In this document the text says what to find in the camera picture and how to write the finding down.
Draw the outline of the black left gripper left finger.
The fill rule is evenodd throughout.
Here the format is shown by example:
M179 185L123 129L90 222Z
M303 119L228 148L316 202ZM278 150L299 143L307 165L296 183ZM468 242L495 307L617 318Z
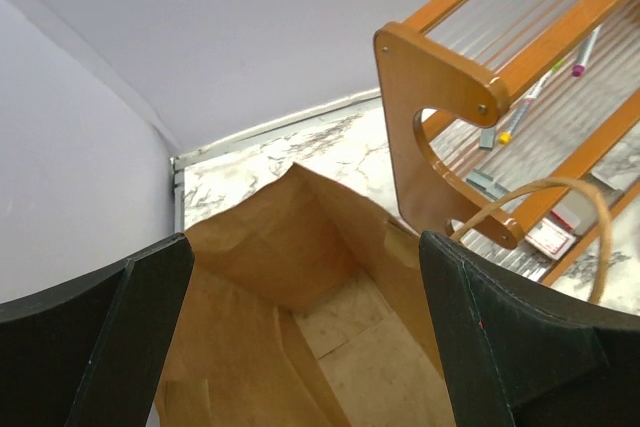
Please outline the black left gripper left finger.
M193 265L174 234L3 303L2 425L146 425Z

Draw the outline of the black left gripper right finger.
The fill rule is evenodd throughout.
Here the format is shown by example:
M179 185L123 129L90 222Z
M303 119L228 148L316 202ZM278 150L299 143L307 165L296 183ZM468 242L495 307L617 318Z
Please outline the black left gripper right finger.
M636 426L639 319L425 232L420 268L459 426Z

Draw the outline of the brown and red paper bag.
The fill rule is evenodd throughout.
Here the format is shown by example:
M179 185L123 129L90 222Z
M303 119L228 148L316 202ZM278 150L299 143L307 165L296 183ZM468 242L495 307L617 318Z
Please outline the brown and red paper bag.
M505 246L523 236L497 209L463 224ZM425 232L460 244L297 165L190 227L161 424L459 426L420 268Z

